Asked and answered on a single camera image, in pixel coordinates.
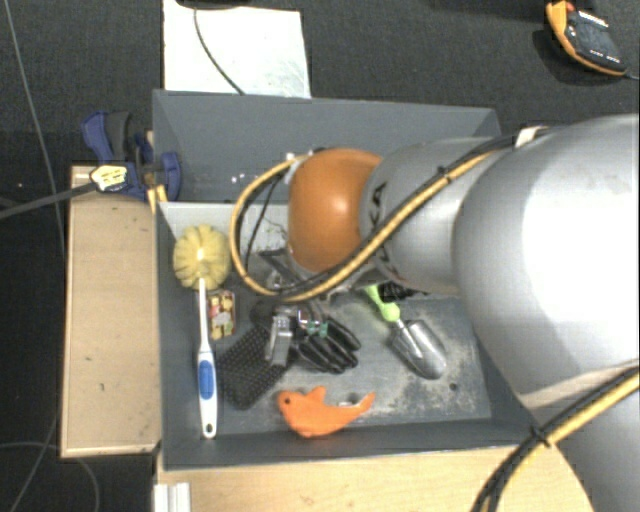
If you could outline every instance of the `wooden board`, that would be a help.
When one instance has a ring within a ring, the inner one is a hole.
[[[74,168],[73,186],[90,169]],[[63,457],[149,452],[160,439],[153,229],[140,201],[71,201]]]
[[[468,511],[511,448],[166,473],[159,483],[191,485],[192,512]],[[589,512],[570,465],[555,448],[507,489],[501,512]]]

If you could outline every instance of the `metal scoop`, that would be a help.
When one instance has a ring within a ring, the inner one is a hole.
[[[367,294],[376,303],[382,318],[394,324],[396,333],[391,345],[416,371],[429,380],[439,379],[447,368],[444,346],[423,320],[405,323],[400,317],[400,308],[394,302],[383,302],[376,285],[366,288]]]

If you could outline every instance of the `black brush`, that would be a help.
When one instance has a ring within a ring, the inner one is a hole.
[[[217,360],[223,396],[238,409],[253,406],[280,380],[293,362],[290,355],[286,366],[269,364],[265,359],[269,336],[268,329],[254,324]]]

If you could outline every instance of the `white paper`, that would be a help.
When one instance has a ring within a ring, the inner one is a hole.
[[[246,93],[309,98],[300,13],[253,7],[198,10],[209,52]],[[207,56],[193,9],[164,0],[164,87],[235,92]]]

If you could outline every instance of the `blue clamp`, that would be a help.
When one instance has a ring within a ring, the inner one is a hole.
[[[151,144],[146,137],[137,133],[134,136],[135,152],[132,158],[127,137],[130,117],[129,112],[108,113],[99,110],[80,125],[84,142],[95,153],[100,165],[117,163],[127,170],[126,181],[121,186],[106,191],[146,201],[147,190],[151,186],[164,185],[167,198],[175,201],[182,183],[182,169],[177,153],[163,153],[160,156],[161,162],[155,163]],[[152,175],[152,184],[145,180],[149,175]]]

